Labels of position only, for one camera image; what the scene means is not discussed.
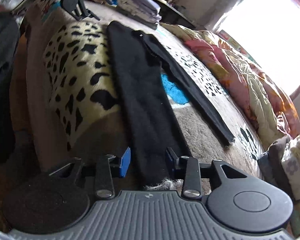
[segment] gray fabric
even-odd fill
[[[278,187],[293,199],[293,193],[287,175],[281,166],[281,159],[283,156],[284,148],[289,141],[290,137],[288,135],[275,140],[268,149],[268,157]]]
[[[197,29],[205,27],[216,32],[231,10],[243,0],[217,0],[215,4],[197,21]]]
[[[265,152],[257,161],[265,181],[277,187],[278,185],[274,179],[273,170],[269,162],[268,152]]]

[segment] teal fabric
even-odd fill
[[[172,83],[166,74],[161,74],[161,80],[164,90],[167,95],[169,95],[173,101],[178,104],[184,105],[189,102],[189,99],[184,95],[184,93]]]

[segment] bright window light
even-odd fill
[[[244,0],[221,29],[288,95],[300,85],[300,7],[292,0]]]

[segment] dark brown fabric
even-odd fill
[[[288,177],[281,166],[284,148],[289,141],[290,137],[288,135],[274,141],[268,149],[268,158],[272,167],[274,179],[277,182],[278,187],[293,199],[293,193],[288,181]]]

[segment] clutter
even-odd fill
[[[160,6],[152,0],[117,0],[118,7],[128,12],[141,23],[143,21],[157,28],[162,17],[159,15]]]

